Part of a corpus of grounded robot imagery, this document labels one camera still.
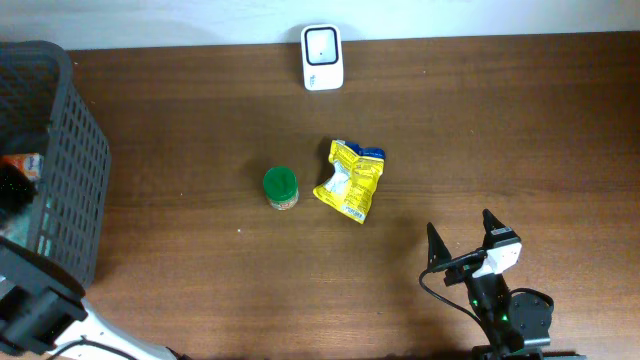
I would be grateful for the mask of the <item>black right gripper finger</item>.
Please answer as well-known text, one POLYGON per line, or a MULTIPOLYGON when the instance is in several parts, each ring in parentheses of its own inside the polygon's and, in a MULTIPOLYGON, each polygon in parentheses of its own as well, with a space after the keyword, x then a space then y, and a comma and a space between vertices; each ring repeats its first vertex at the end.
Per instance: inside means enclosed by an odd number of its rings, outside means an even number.
POLYGON ((427 224, 428 264, 427 271, 445 271, 451 266, 452 257, 435 226, 427 224))
POLYGON ((493 249, 509 245, 513 242, 513 230, 504 225, 491 211, 482 211, 485 235, 483 247, 493 249))

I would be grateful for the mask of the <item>yellow snack bag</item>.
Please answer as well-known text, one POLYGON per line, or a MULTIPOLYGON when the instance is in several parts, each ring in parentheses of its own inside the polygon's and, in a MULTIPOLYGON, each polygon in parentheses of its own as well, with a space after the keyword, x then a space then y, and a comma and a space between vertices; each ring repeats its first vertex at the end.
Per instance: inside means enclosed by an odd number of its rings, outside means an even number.
POLYGON ((346 217, 363 224, 384 173, 386 154, 376 147, 335 139, 328 161, 333 175, 313 189, 314 196, 346 217))

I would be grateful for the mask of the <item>green lid jar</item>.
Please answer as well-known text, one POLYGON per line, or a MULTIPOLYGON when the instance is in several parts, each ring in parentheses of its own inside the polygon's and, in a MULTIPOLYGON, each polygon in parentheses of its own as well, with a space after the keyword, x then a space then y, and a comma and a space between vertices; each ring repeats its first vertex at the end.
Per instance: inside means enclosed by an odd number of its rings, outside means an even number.
POLYGON ((291 209, 299 199, 296 175, 288 167, 269 169, 263 178, 263 189, 269 204, 277 210, 291 209))

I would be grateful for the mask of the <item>orange small carton box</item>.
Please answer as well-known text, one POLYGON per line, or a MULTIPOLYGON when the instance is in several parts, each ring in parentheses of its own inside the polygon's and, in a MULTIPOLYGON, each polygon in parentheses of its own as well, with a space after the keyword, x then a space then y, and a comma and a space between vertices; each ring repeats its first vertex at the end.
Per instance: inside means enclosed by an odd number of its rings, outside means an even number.
POLYGON ((44 156, 38 153, 2 155, 1 163, 13 165, 30 181, 37 182, 42 176, 44 156))

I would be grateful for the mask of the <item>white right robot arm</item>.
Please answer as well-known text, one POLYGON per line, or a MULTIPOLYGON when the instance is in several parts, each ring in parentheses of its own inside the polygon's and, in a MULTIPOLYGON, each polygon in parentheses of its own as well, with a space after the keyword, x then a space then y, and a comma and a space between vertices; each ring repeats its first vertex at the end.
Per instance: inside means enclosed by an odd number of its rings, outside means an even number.
POLYGON ((549 328, 553 299, 531 288, 511 289, 503 273, 517 264, 522 240, 485 209, 482 245, 452 257, 435 226, 427 225, 428 265, 419 275, 423 290, 468 315, 478 324, 488 343, 471 350, 473 359, 542 359, 541 349, 551 342, 549 328), (424 282, 428 274, 443 272, 447 287, 463 284, 471 306, 466 309, 431 290, 424 282))

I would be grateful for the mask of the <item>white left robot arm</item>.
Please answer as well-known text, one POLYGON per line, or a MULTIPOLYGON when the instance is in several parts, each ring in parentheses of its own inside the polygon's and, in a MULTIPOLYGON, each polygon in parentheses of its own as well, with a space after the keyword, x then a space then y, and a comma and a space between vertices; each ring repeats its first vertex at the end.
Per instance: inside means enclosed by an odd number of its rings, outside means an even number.
POLYGON ((112 325, 85 290, 47 258, 1 240, 1 352, 49 359, 168 359, 182 356, 112 325))

